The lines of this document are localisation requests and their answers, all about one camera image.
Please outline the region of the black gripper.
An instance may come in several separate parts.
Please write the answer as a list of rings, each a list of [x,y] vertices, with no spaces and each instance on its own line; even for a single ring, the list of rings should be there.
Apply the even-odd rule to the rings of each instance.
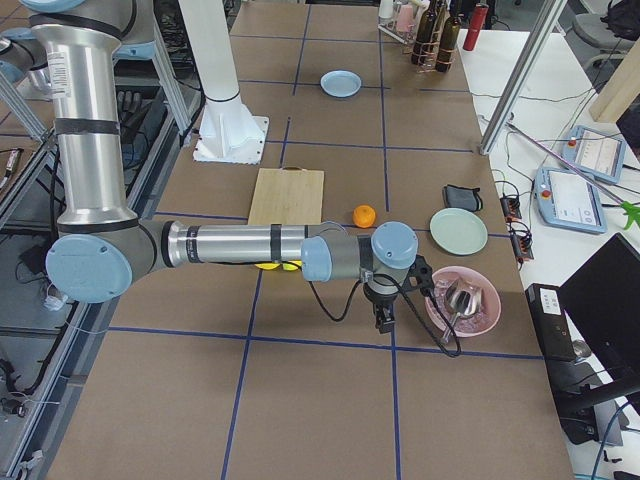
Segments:
[[[395,327],[393,305],[398,297],[398,290],[391,293],[380,293],[369,284],[363,286],[365,297],[371,302],[375,313],[375,327],[379,332],[391,333]]]

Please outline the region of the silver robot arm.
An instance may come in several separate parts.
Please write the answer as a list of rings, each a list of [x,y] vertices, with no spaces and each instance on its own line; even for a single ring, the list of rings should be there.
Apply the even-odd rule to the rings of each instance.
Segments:
[[[150,40],[149,1],[31,1],[29,22],[46,53],[66,208],[46,256],[52,283],[72,299],[103,303],[135,281],[186,263],[292,262],[306,281],[351,279],[372,303],[377,329],[394,328],[397,297],[417,268],[418,239],[400,222],[352,236],[319,225],[185,226],[141,220],[125,196],[113,60]]]

